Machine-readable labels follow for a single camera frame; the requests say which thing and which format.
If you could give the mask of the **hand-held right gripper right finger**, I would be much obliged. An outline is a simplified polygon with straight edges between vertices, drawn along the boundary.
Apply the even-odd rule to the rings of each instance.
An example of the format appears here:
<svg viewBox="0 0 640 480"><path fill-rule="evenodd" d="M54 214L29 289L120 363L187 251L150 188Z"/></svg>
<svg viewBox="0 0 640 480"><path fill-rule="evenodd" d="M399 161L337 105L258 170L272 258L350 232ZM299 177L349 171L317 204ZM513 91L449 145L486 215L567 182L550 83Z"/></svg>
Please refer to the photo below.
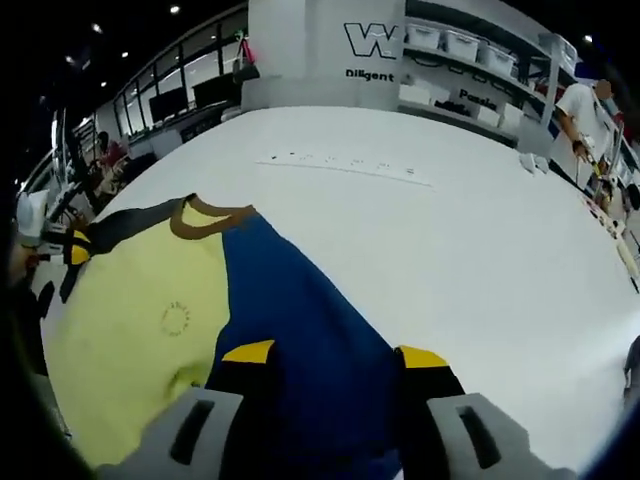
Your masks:
<svg viewBox="0 0 640 480"><path fill-rule="evenodd" d="M394 349L398 449L404 479L574 479L531 450L528 431L479 393L467 393L441 356Z"/></svg>

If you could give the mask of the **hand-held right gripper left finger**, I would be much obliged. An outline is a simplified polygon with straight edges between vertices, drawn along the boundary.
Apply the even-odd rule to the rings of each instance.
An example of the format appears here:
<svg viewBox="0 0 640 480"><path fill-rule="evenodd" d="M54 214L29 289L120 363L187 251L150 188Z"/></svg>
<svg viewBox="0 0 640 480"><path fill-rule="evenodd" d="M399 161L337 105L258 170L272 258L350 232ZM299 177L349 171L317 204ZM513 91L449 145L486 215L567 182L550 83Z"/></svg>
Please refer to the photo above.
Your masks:
<svg viewBox="0 0 640 480"><path fill-rule="evenodd" d="M138 448L97 479L246 478L264 456L275 387L275 342L226 353L206 385L192 387L144 430Z"/></svg>

